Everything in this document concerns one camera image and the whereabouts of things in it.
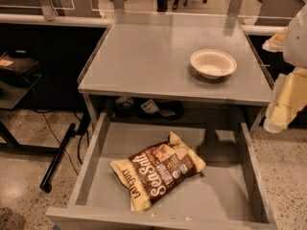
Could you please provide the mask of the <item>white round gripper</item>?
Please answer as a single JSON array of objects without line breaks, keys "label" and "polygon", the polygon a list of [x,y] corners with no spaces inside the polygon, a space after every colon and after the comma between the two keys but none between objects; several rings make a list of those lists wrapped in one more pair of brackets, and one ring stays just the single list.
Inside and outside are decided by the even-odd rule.
[{"label": "white round gripper", "polygon": [[272,53],[283,51],[286,62],[301,67],[289,75],[280,74],[273,87],[264,129],[280,133],[307,106],[307,5],[292,19],[288,28],[266,40],[262,49]]}]

